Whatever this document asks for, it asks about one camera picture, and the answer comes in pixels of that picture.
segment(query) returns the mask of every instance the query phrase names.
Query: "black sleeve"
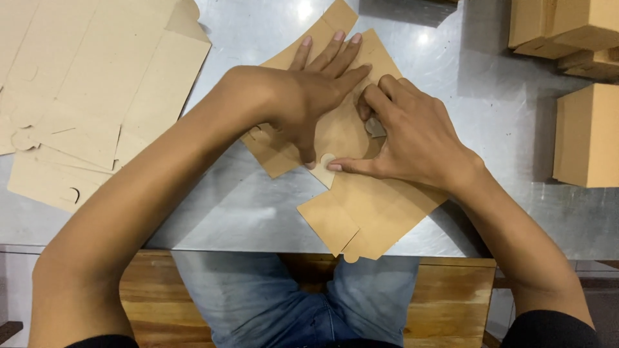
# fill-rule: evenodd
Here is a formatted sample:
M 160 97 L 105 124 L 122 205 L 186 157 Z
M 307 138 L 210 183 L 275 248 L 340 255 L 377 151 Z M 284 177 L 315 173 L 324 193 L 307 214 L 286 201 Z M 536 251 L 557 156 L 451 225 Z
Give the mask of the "black sleeve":
M 103 335 L 91 337 L 66 348 L 139 348 L 136 341 L 124 335 Z
M 514 320 L 501 348 L 602 348 L 595 330 L 571 315 L 534 310 Z

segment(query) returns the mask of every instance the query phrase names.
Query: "forearm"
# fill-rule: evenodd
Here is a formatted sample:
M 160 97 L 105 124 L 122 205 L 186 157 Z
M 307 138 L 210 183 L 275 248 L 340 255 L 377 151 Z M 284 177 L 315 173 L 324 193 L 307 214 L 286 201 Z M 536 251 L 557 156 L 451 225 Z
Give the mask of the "forearm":
M 217 88 L 102 186 L 51 241 L 38 267 L 119 280 L 164 218 L 251 126 L 255 105 L 225 105 L 229 99 Z
M 511 280 L 519 314 L 542 309 L 540 306 L 563 311 L 564 302 L 572 302 L 572 313 L 568 314 L 587 321 L 584 294 L 567 258 L 487 169 L 456 198 Z

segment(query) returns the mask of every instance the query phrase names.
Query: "fingernail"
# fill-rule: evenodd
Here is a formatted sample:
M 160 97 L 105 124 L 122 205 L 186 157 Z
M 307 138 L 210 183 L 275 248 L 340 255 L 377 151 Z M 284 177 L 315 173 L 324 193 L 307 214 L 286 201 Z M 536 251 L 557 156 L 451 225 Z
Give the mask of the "fingernail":
M 352 43 L 360 43 L 361 42 L 361 33 L 356 33 L 353 35 L 352 39 L 350 39 Z
M 344 31 L 342 30 L 338 30 L 335 35 L 333 35 L 333 40 L 335 41 L 342 41 L 344 39 Z
M 311 35 L 308 35 L 303 39 L 303 42 L 301 42 L 301 45 L 308 46 L 310 42 L 311 42 Z
M 330 170 L 332 172 L 341 172 L 342 165 L 341 164 L 327 164 L 327 170 Z

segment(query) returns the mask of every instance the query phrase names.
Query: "right hand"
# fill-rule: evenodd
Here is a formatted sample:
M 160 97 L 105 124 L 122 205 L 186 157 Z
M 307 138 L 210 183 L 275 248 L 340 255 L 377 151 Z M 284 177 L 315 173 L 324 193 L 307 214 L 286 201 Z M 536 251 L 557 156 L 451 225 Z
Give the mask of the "right hand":
M 378 86 L 370 84 L 357 111 L 364 122 L 376 117 L 382 123 L 383 148 L 374 159 L 335 159 L 329 170 L 413 181 L 455 194 L 484 168 L 458 139 L 445 105 L 407 79 L 385 75 Z

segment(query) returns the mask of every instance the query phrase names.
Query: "metal table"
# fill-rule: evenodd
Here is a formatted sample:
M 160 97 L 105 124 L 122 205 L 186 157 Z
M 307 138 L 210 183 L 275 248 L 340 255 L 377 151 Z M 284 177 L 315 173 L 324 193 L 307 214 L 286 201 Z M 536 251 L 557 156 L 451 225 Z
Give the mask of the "metal table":
M 213 47 L 188 101 L 229 68 L 260 64 L 297 39 L 331 0 L 202 0 Z M 619 189 L 553 181 L 556 98 L 590 82 L 507 49 L 509 1 L 348 0 L 354 31 L 375 28 L 405 77 L 445 102 L 465 145 L 570 259 L 619 259 Z M 6 191 L 0 157 L 0 243 L 46 245 L 69 214 Z M 204 175 L 148 246 L 177 250 L 327 253 L 297 213 L 325 188 L 304 168 L 271 180 L 240 142 Z M 478 256 L 486 250 L 464 213 L 443 204 L 387 254 Z

